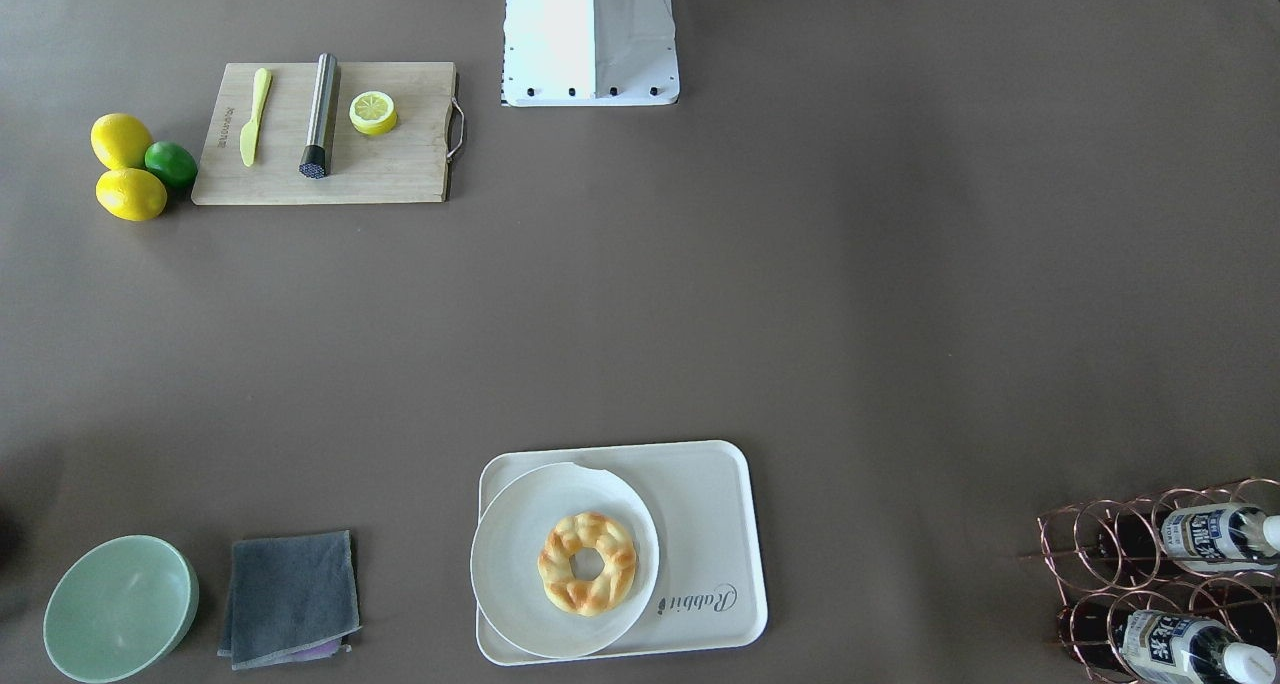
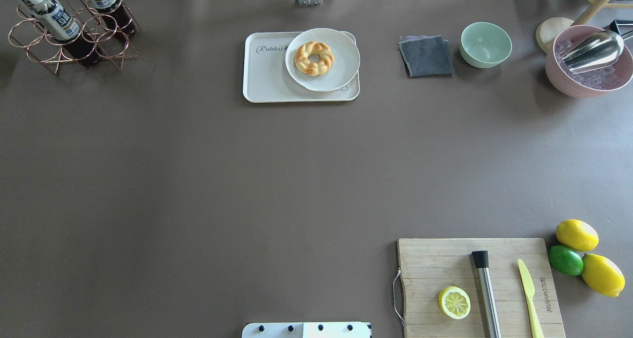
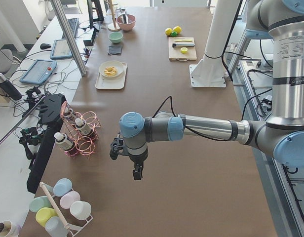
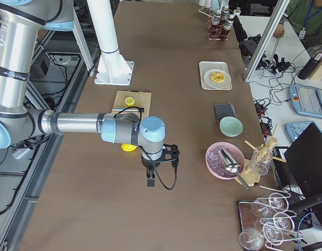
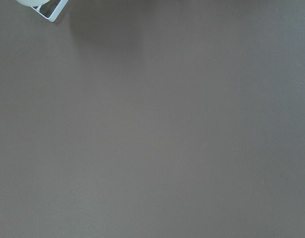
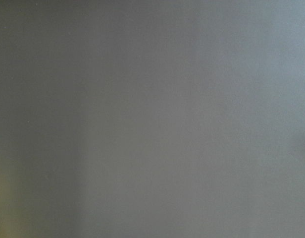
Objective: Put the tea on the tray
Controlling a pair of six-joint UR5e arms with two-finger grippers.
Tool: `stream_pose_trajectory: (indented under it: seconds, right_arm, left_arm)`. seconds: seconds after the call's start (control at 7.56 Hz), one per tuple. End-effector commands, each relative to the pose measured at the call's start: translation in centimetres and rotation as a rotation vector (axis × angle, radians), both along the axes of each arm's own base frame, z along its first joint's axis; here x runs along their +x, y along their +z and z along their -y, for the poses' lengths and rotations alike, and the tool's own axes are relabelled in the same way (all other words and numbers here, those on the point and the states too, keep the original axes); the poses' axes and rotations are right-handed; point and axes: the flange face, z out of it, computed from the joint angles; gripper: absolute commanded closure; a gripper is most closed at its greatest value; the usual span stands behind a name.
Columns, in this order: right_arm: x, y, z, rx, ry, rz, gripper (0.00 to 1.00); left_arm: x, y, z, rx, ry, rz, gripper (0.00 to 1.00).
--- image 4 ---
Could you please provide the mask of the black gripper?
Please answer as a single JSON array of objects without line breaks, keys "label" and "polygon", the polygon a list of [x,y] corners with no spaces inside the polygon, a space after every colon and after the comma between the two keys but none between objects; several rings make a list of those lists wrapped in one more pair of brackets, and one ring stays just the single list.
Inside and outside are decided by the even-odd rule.
[{"label": "black gripper", "polygon": [[143,166],[146,168],[147,186],[154,187],[155,186],[155,168],[157,168],[160,165],[160,163],[147,160],[142,155],[141,155],[141,161]]}]

